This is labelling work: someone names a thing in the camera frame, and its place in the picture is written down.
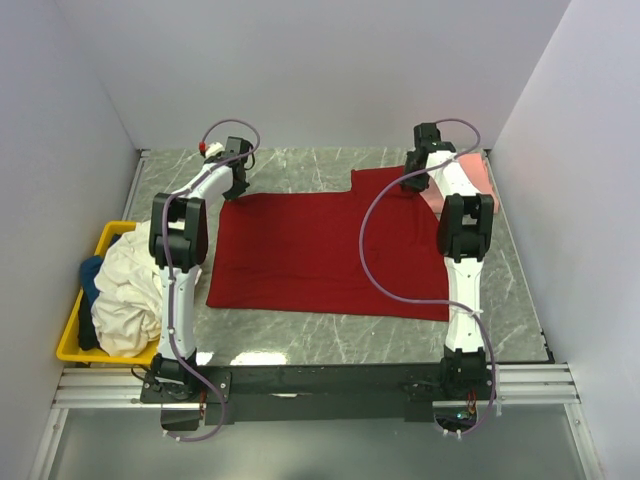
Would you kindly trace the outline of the dark red t shirt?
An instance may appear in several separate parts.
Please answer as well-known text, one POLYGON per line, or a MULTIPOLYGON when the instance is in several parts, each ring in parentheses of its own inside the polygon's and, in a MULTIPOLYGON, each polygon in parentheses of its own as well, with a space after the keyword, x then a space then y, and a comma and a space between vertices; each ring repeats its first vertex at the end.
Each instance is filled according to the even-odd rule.
POLYGON ((438 220, 420 195, 382 191, 402 172, 354 170, 345 192, 225 203, 207 306, 447 321, 438 220))

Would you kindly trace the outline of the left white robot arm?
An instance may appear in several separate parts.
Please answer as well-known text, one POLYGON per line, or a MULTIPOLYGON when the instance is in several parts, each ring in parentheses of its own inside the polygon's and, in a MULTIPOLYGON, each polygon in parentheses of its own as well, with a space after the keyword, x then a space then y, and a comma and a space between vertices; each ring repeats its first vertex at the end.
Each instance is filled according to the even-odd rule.
POLYGON ((255 147, 240 137, 201 146, 200 171, 178 190, 154 197, 149 227, 149 252, 162 287, 161 334, 151 371, 179 402, 193 399, 200 388, 193 321, 196 279, 209 248, 207 208, 219 198, 241 196, 249 187, 246 171, 255 163, 255 147))

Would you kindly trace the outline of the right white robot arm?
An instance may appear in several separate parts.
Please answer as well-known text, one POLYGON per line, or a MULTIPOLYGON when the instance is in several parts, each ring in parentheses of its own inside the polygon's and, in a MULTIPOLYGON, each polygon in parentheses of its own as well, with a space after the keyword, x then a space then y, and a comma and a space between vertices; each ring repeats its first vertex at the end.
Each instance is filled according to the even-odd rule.
POLYGON ((456 148, 442 139, 436 122, 415 126, 413 138, 414 149, 407 154, 404 167, 404 173, 412 176, 401 186, 418 193, 433 185, 443 198, 436 246, 448 278, 449 326, 438 378, 444 395, 460 399, 488 374, 477 319, 481 316, 481 273, 491 244, 494 199, 472 183, 456 148))

